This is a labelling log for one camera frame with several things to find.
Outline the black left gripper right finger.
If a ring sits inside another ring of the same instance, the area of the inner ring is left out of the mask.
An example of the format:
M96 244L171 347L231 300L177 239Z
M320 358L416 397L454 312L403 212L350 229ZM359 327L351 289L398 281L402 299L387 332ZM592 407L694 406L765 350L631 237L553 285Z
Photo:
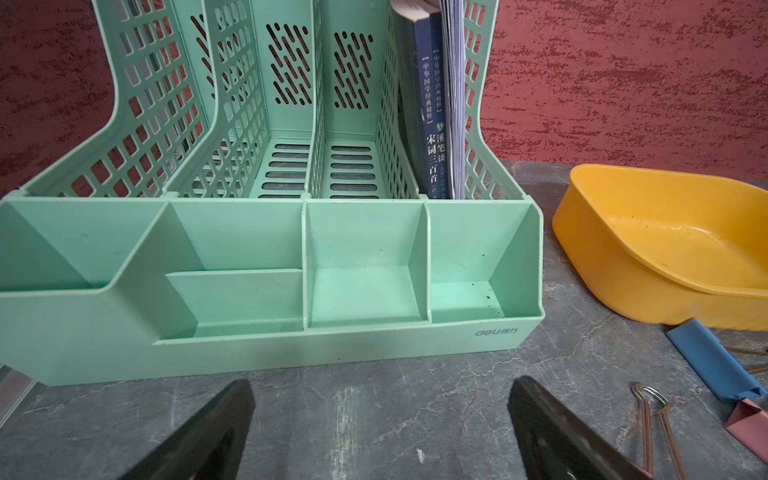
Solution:
M529 479L647 479L530 376L512 384L507 409Z

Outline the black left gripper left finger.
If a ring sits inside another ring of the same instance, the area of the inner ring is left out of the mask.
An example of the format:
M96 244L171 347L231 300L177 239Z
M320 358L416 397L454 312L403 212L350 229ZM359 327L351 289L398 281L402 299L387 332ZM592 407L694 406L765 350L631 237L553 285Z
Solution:
M254 409L248 380L231 382L122 477L234 479Z

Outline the yellow plastic storage box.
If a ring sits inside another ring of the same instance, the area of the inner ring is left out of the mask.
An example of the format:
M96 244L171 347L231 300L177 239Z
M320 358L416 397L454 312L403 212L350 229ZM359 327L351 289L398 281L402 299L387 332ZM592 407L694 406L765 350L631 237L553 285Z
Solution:
M767 192L701 174L584 164L552 221L592 294L648 324L767 328Z

